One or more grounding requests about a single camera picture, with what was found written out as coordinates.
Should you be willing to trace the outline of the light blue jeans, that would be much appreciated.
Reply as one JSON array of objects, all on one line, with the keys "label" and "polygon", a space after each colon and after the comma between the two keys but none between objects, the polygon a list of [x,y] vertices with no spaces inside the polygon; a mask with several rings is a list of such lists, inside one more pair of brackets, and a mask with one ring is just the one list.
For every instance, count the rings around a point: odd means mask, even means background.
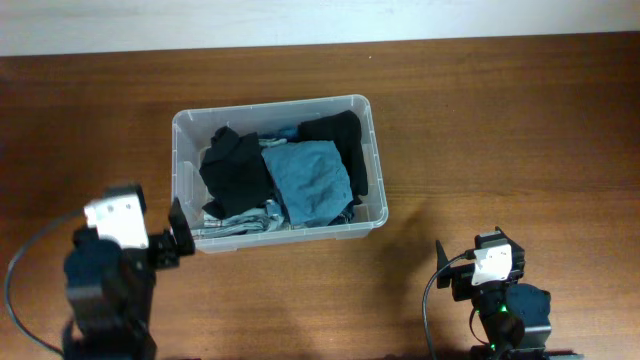
[{"label": "light blue jeans", "polygon": [[204,211],[205,232],[212,237],[271,232],[280,229],[284,222],[285,214],[276,199],[274,184],[273,193],[268,200],[239,215],[220,220]]}]

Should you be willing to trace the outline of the black garment with red trim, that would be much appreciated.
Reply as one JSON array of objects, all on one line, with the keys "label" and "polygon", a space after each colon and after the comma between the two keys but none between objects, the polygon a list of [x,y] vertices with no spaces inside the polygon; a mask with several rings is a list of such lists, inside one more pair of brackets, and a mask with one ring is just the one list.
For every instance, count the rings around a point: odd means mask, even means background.
[{"label": "black garment with red trim", "polygon": [[361,123],[353,111],[302,122],[298,125],[298,136],[302,141],[333,141],[349,175],[353,195],[368,195]]}]

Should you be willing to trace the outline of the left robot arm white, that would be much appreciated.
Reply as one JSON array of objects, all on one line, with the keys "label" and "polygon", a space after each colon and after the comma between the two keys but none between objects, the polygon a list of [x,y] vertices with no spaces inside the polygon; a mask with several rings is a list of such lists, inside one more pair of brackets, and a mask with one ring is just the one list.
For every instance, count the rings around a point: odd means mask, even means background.
[{"label": "left robot arm white", "polygon": [[63,330],[65,359],[156,357],[149,330],[156,272],[178,267],[195,248],[177,198],[161,233],[147,232],[145,212],[139,185],[112,188],[83,207],[86,224],[74,232],[64,261],[73,311]]}]

